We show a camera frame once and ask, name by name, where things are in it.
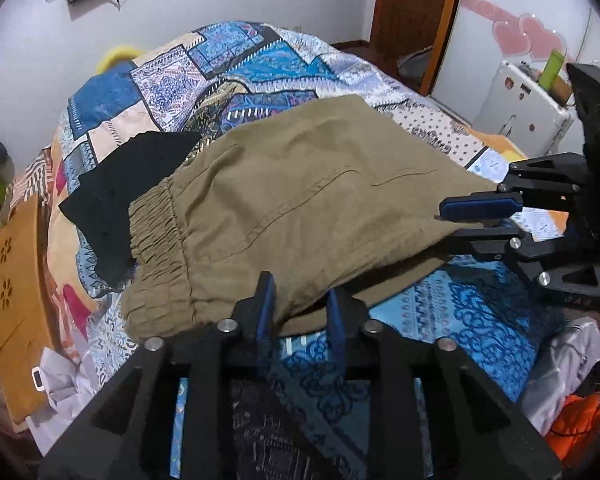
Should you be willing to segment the white sliding wardrobe door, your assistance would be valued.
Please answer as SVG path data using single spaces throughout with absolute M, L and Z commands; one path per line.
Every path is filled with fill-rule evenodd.
M 600 66 L 600 14 L 590 0 L 460 0 L 431 97 L 470 124 L 502 61 Z

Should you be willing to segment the wooden lap desk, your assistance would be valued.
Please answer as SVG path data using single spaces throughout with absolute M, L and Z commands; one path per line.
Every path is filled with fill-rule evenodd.
M 42 272 L 38 196 L 21 203 L 0 231 L 0 383 L 16 425 L 47 403 L 33 377 L 43 350 L 59 347 Z

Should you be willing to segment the green water bottle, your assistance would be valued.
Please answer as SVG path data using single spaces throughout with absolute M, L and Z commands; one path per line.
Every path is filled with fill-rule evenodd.
M 548 57 L 545 66 L 542 70 L 541 75 L 538 79 L 538 84 L 545 91 L 550 91 L 554 81 L 559 75 L 560 70 L 562 69 L 562 64 L 564 64 L 564 55 L 562 51 L 553 49 L 550 51 L 550 56 Z

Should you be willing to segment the black folded garment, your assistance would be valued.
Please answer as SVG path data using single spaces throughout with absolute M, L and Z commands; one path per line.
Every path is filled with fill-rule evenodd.
M 95 273 L 107 285 L 120 285 L 134 264 L 129 206 L 173 174 L 200 139 L 195 131 L 139 133 L 79 176 L 59 205 L 93 249 Z

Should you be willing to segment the yellow foam hoop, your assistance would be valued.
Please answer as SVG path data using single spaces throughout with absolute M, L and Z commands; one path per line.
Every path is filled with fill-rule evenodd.
M 133 61 L 144 53 L 142 49 L 122 44 L 109 49 L 98 61 L 95 74 L 100 75 L 122 62 Z

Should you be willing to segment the white cabinet with stickers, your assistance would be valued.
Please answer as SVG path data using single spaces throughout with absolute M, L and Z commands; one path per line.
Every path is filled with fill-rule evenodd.
M 502 61 L 472 128 L 505 136 L 533 158 L 555 153 L 573 121 L 571 110 L 518 66 Z

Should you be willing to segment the brown mug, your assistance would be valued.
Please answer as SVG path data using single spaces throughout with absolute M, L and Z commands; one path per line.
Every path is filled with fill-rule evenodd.
M 572 96 L 572 88 L 562 77 L 557 76 L 550 86 L 550 96 L 558 105 L 566 107 Z

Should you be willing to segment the orange garment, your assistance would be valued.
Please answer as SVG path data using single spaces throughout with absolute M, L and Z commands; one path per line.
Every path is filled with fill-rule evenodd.
M 566 397 L 545 441 L 565 468 L 583 463 L 585 453 L 592 450 L 600 436 L 600 391 L 588 396 L 570 394 Z

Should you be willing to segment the wooden wardrobe frame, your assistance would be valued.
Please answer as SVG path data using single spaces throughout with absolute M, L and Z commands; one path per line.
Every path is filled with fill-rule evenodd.
M 429 96 L 436 83 L 459 2 L 460 0 L 444 0 L 437 35 L 434 38 L 429 62 L 419 88 L 419 93 L 422 96 Z

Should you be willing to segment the brown wooden room door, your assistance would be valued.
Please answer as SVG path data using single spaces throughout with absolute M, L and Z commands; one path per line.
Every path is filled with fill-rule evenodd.
M 375 0 L 370 47 L 395 75 L 398 62 L 434 44 L 445 0 Z

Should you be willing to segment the olive khaki pants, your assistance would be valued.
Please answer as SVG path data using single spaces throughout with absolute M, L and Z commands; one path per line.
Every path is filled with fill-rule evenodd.
M 392 284 L 364 287 L 377 304 L 433 271 L 430 248 L 455 230 L 440 202 L 492 188 L 359 96 L 241 125 L 131 204 L 126 333 L 142 341 L 218 322 L 264 271 L 275 326 L 320 330 L 313 306 L 329 289 L 397 266 Z

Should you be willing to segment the white cloth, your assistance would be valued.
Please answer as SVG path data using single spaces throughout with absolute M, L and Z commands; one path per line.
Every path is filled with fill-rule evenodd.
M 600 312 L 580 312 L 540 351 L 518 406 L 545 436 L 595 364 L 600 362 Z

